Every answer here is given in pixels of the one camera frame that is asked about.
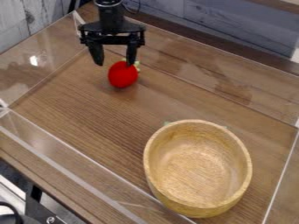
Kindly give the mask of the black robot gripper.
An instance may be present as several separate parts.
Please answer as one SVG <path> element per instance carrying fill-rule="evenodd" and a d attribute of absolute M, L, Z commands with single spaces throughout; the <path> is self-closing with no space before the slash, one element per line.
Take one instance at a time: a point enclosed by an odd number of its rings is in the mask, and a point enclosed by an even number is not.
<path fill-rule="evenodd" d="M 125 63 L 128 66 L 134 64 L 137 47 L 145 44 L 145 27 L 142 25 L 125 20 L 118 27 L 108 29 L 97 21 L 81 24 L 78 35 L 80 43 L 88 45 L 90 57 L 98 66 L 102 66 L 104 63 L 102 45 L 126 46 Z"/>

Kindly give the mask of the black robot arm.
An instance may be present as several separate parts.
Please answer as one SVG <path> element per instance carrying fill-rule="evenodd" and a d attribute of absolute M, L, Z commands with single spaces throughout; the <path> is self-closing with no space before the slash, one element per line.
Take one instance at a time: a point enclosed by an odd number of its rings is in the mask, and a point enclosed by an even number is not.
<path fill-rule="evenodd" d="M 98 19 L 78 26 L 78 41 L 98 66 L 104 64 L 104 45 L 125 46 L 125 64 L 132 66 L 137 48 L 145 44 L 145 27 L 125 19 L 122 0 L 93 0 L 93 4 Z"/>

